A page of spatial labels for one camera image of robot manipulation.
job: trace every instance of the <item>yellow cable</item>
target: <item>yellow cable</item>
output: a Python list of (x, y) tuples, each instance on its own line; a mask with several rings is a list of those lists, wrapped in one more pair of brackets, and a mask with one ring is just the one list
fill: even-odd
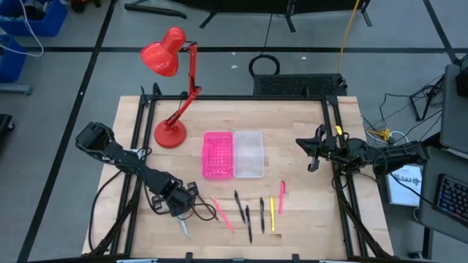
[(354, 5), (354, 9), (352, 10), (350, 21), (348, 22), (348, 26), (346, 27), (346, 31), (344, 32), (343, 42), (341, 44), (341, 50), (339, 51), (338, 73), (341, 73), (341, 65), (343, 64), (344, 46), (346, 45), (346, 40), (348, 38), (348, 32), (350, 31), (352, 20), (354, 19), (354, 15), (356, 13), (356, 10), (358, 9), (358, 5), (359, 5), (359, 0), (356, 0), (356, 4)]

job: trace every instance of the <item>red desk lamp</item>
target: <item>red desk lamp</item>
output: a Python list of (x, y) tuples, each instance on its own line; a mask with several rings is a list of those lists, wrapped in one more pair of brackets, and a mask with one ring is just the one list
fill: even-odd
[(197, 43), (184, 44), (186, 44), (185, 32), (182, 28), (172, 27), (161, 42), (152, 43), (141, 50), (141, 59), (145, 65), (164, 77), (176, 75), (178, 69), (177, 53), (181, 48), (190, 53), (189, 98), (179, 110), (176, 110), (167, 120), (160, 122), (154, 130), (154, 139), (164, 148), (175, 148), (184, 142), (185, 125), (178, 119), (202, 90), (201, 87), (195, 86)]

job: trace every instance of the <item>pink plastic container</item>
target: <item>pink plastic container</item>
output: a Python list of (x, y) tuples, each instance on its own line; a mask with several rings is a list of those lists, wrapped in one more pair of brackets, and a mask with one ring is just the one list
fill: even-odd
[(233, 176), (233, 134), (207, 132), (203, 136), (202, 176), (207, 180), (225, 180)]

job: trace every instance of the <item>paper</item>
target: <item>paper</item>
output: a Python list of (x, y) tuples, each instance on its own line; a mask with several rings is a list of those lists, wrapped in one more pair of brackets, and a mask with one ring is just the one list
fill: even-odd
[[(421, 193), (423, 177), (419, 167), (405, 165), (402, 168), (392, 172), (400, 183)], [(411, 207), (419, 206), (419, 197), (407, 188), (395, 181), (391, 175), (387, 175), (388, 200), (391, 205), (406, 205)]]

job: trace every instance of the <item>clear plastic container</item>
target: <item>clear plastic container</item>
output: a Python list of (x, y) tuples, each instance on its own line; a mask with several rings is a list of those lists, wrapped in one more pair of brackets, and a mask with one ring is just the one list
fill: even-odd
[(263, 136), (258, 131), (234, 133), (234, 176), (262, 178), (265, 176)]
[(205, 133), (202, 149), (202, 176), (207, 180), (230, 179), (233, 176), (233, 153), (232, 133)]

